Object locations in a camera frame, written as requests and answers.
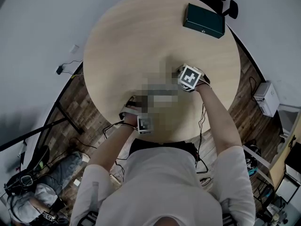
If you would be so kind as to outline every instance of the power adapter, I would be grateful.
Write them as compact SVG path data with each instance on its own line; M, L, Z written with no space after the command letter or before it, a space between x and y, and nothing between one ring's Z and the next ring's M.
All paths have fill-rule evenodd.
M63 65L60 65L60 66L58 67L58 69L56 70L56 73L57 73L58 75L60 75L62 72L63 72Z

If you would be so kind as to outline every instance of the table top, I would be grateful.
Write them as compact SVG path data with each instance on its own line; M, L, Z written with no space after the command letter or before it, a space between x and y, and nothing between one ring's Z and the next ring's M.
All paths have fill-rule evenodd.
M240 60L226 26L220 39L183 27L188 3L211 10L199 0L122 0L91 31L84 53L89 95L110 122L132 95L145 95L156 85L172 84L172 73L184 63L202 69L228 109L236 95ZM177 96L149 103L154 131L139 135L153 142L175 142L199 135L202 99L180 88ZM208 120L202 132L210 128Z
M285 160L291 151L291 148L289 147L289 143L291 142L294 136L296 137L296 140L293 142L292 146L294 146L296 142L301 143L301 112L298 113L292 131L284 142L283 151L279 153L278 158L275 160L275 162L273 162L269 170L269 175L270 178L272 179L275 189L278 188L284 176Z

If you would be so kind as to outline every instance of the person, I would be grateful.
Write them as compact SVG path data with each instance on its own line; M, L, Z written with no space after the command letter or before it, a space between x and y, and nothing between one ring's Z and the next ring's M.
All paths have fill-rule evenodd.
M253 192L238 130L210 86L203 83L195 90L206 108L218 155L212 192L202 189L195 157L184 142L154 146L137 139L124 183L114 192L109 172L134 130L120 126L85 168L71 226L81 225L90 212L98 213L96 226L214 226L223 224L223 214L230 214L237 225L254 225ZM132 114L125 116L125 123L133 126L136 120Z
M75 169L82 163L82 157L78 151L71 153L53 166L49 174L37 179L34 192L8 197L7 209L14 224L18 226L34 223L44 211L55 216L51 208L58 200L58 195L60 196L61 191L68 185Z

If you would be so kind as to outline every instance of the small white box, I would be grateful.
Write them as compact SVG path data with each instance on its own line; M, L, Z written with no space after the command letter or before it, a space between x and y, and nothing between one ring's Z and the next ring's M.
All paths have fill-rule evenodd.
M76 186L79 186L80 185L80 181L78 179L75 179L74 182L73 182Z
M271 82L261 83L254 99L257 101L264 115L273 117L279 107L280 101L275 88Z

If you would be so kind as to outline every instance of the black pole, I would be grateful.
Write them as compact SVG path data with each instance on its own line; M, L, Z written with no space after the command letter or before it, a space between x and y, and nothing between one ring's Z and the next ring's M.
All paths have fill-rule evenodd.
M77 131L77 133L81 135L84 132L84 130L82 128L77 128L77 126L73 123L70 117L65 113L65 111L63 110L59 102L56 102L55 105L59 109L59 111L63 114L63 116L67 119L67 121L72 125L72 127Z
M31 136L33 136L33 135L39 133L39 132L42 132L42 131L45 130L45 129L51 128L51 127L53 127L53 126L55 126L55 125L57 125L57 124L59 124L59 123L61 123L61 122L63 122L63 121L66 121L66 120L67 120L67 118L62 118L62 119L60 119L60 120L58 120L58 121L55 121L55 122L50 123L50 124L48 124L48 125L46 125L46 126L40 127L40 128L38 128L38 129L36 129L36 130L33 130L33 131L31 131L31 132L25 134L25 135L22 135L22 136L20 136L20 137L18 137L18 138L16 138L16 139L13 139L13 140L11 140L11 141L9 141L9 142L7 142L7 143L1 145L1 146L0 146L0 152L4 151L5 149L8 149L8 148L11 147L12 145L17 144L17 143L20 142L20 141L23 141L23 140L25 140L25 139L27 139L27 138L29 138L29 137L31 137Z

